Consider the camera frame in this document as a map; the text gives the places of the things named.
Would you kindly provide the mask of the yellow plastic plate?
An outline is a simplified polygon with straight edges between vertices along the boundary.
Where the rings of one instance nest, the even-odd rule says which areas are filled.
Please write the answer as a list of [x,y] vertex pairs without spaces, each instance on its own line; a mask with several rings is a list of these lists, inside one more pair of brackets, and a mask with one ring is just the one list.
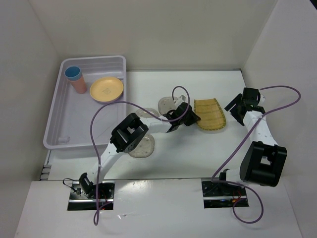
[[95,100],[112,100],[120,97],[124,85],[121,80],[115,77],[103,77],[96,80],[90,87],[90,95]]

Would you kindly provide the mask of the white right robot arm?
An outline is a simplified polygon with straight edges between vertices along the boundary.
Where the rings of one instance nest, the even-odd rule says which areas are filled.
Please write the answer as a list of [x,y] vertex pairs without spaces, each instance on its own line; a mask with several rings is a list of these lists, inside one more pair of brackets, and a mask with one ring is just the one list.
[[250,133],[251,145],[240,165],[239,172],[230,172],[235,181],[262,186],[278,185],[287,157],[285,147],[272,137],[261,103],[264,96],[258,89],[245,87],[225,110],[245,126]]

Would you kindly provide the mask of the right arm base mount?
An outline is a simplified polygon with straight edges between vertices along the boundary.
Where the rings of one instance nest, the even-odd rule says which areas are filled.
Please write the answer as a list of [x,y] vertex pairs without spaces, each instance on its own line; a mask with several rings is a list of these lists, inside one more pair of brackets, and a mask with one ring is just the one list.
[[226,183],[215,183],[209,180],[202,180],[202,193],[205,209],[211,208],[232,208],[249,207],[246,190],[239,186]]

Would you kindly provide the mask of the purple plastic plate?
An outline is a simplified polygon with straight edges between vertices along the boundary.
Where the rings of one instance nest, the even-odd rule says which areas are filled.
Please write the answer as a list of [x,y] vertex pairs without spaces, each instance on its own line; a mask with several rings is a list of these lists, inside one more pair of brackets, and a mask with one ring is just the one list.
[[122,96],[120,96],[120,97],[117,97],[117,98],[114,98],[114,99],[112,99],[112,100],[106,100],[106,101],[102,101],[102,100],[95,100],[96,102],[98,102],[98,103],[100,103],[100,104],[108,104],[108,103],[112,103],[112,102],[115,102],[115,101],[117,101],[117,100],[119,100],[119,99],[121,99],[122,98]]

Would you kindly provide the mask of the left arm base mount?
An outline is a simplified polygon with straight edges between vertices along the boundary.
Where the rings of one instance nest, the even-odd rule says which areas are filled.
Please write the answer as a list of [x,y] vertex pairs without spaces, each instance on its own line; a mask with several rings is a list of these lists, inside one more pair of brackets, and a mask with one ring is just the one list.
[[[68,211],[96,211],[96,193],[93,189],[86,193],[80,186],[79,181],[65,179],[63,184],[70,188],[68,199]],[[104,180],[99,184],[99,207],[101,210],[113,210],[115,181]]]

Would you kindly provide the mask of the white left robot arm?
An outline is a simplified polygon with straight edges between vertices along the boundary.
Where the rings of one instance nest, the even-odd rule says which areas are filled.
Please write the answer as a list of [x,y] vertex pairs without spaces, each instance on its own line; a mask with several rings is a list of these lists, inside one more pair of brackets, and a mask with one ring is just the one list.
[[99,185],[103,178],[116,161],[124,154],[133,151],[141,142],[147,133],[169,133],[177,130],[179,126],[191,126],[195,123],[200,125],[201,129],[207,130],[203,126],[209,123],[210,119],[205,113],[201,115],[193,111],[188,102],[180,97],[173,99],[174,108],[167,113],[156,116],[149,110],[136,104],[123,101],[124,104],[130,104],[142,110],[149,115],[148,118],[141,118],[136,113],[129,114],[119,125],[117,125],[110,137],[106,150],[100,155],[93,137],[93,123],[97,114],[104,108],[102,106],[94,114],[90,124],[90,137],[95,149],[98,161],[89,173],[83,173],[79,178],[81,192],[87,198],[98,198]]

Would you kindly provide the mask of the woven bamboo tray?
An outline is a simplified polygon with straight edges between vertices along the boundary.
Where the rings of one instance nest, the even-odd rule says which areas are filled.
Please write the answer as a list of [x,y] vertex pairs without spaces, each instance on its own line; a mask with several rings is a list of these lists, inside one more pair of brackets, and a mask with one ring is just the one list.
[[224,112],[216,98],[194,100],[194,112],[201,118],[198,127],[204,131],[218,131],[226,126]]

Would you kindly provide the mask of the blue plastic cup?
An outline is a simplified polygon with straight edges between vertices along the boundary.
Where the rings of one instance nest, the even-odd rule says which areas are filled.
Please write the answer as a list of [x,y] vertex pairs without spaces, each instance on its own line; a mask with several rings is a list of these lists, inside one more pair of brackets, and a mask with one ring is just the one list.
[[70,66],[68,67],[65,72],[65,76],[69,81],[77,81],[82,77],[81,68],[78,66]]

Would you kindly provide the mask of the pink plastic cup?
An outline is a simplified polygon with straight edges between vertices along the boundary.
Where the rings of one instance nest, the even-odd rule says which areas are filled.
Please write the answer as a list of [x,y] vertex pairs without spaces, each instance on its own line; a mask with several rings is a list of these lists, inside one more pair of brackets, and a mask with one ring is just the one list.
[[69,78],[68,81],[77,93],[84,94],[87,91],[87,86],[82,74],[76,76],[75,78]]

